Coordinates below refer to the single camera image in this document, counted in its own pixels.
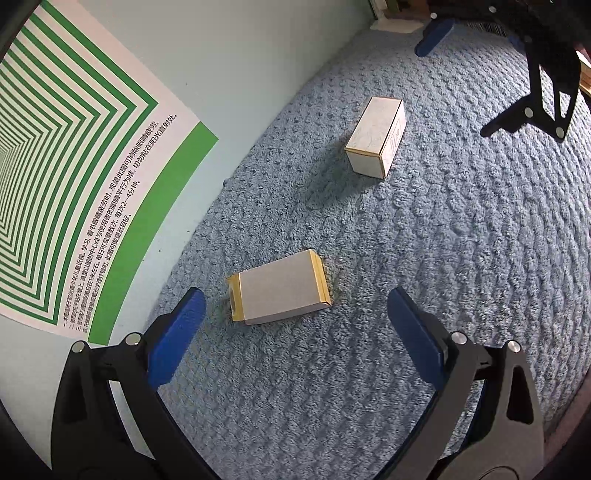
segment blue carpet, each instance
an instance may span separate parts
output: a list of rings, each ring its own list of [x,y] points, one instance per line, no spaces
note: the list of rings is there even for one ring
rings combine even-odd
[[[589,110],[579,98],[562,145],[533,127],[481,138],[527,93],[525,60],[506,39],[462,28],[419,59],[420,35],[364,32],[312,79],[227,182],[162,292],[154,315],[190,286],[207,297],[160,393],[226,480],[381,469],[432,394],[387,318],[396,285],[448,329],[518,339],[548,431],[589,367]],[[403,98],[408,116],[385,181],[355,174],[343,152],[372,95]],[[332,308],[230,321],[227,276],[306,248],[324,261]]]

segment silver bolt head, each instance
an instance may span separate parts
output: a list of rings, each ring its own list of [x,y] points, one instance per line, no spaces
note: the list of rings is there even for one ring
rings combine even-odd
[[[452,341],[458,345],[464,345],[468,341],[468,338],[462,332],[453,332]]]
[[[516,342],[515,340],[510,340],[507,343],[507,348],[511,350],[513,353],[521,352],[521,345],[519,344],[519,342]]]
[[[127,337],[125,337],[125,343],[127,343],[127,345],[137,345],[138,343],[140,343],[142,339],[142,336],[139,333],[130,333]]]
[[[82,340],[78,340],[74,343],[74,345],[72,345],[72,352],[80,353],[82,350],[84,350],[85,346],[86,344]]]

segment blue gripper pad in background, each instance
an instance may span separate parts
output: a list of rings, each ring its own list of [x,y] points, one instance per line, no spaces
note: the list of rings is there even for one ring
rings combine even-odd
[[[430,22],[423,31],[423,39],[414,47],[415,55],[417,57],[426,57],[429,55],[439,45],[439,42],[452,31],[453,24],[453,18],[433,20]]]

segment small white box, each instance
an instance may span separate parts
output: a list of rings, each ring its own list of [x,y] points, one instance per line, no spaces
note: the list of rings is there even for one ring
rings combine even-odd
[[[405,128],[402,100],[372,97],[345,147],[353,170],[386,178]]]
[[[228,278],[232,320],[274,322],[331,305],[322,260],[314,250],[236,273]]]

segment green striped poster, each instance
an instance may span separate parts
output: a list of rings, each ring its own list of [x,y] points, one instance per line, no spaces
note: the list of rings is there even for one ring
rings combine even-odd
[[[43,1],[0,63],[0,313],[107,344],[216,141],[77,2]]]

